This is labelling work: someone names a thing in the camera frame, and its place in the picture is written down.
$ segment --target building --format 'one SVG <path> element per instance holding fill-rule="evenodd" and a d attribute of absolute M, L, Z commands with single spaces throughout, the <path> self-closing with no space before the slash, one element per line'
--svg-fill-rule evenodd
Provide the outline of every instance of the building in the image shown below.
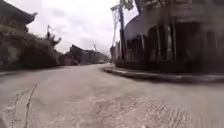
<path fill-rule="evenodd" d="M 75 45 L 70 47 L 69 53 L 79 64 L 98 64 L 100 60 L 108 60 L 108 57 L 100 52 L 83 50 Z"/>
<path fill-rule="evenodd" d="M 125 26 L 126 61 L 224 64 L 223 0 L 135 0 Z"/>
<path fill-rule="evenodd" d="M 0 0 L 0 24 L 22 31 L 28 31 L 26 25 L 34 21 L 35 14 L 28 14 L 7 2 Z"/>

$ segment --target sidewalk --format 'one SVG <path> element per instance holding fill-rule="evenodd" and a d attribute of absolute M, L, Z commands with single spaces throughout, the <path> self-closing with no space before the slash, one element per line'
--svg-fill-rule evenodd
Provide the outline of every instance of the sidewalk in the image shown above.
<path fill-rule="evenodd" d="M 119 76 L 144 79 L 162 82 L 176 83 L 209 83 L 209 82 L 224 82 L 224 75 L 190 75 L 190 74 L 163 74 L 150 73 L 144 71 L 128 70 L 117 68 L 115 66 L 107 66 L 102 68 L 104 72 L 112 73 Z"/>

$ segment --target road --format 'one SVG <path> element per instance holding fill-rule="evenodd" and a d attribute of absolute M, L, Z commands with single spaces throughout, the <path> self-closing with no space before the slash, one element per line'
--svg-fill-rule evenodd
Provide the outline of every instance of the road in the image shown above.
<path fill-rule="evenodd" d="M 27 128 L 224 127 L 223 84 L 132 80 L 104 73 L 99 70 L 102 66 L 24 72 L 0 79 L 0 118 L 14 128 L 23 128 L 26 122 Z"/>

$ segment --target concrete road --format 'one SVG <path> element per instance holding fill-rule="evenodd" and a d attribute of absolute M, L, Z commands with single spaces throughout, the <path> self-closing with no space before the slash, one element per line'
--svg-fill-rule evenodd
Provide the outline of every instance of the concrete road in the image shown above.
<path fill-rule="evenodd" d="M 5 124 L 0 127 L 23 128 L 26 123 L 25 128 L 224 127 L 223 84 L 135 81 L 101 72 L 102 66 L 26 72 L 1 79 Z"/>

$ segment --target cloud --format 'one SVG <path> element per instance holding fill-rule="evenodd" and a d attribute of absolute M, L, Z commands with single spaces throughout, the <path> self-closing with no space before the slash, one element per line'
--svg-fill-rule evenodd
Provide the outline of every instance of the cloud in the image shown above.
<path fill-rule="evenodd" d="M 30 32 L 44 36 L 47 25 L 53 33 L 62 37 L 57 49 L 66 52 L 74 44 L 82 49 L 93 48 L 109 53 L 113 36 L 113 18 L 110 7 L 118 0 L 7 0 L 20 9 L 37 12 L 34 22 L 28 25 Z M 125 11 L 126 23 L 137 14 L 136 9 Z"/>

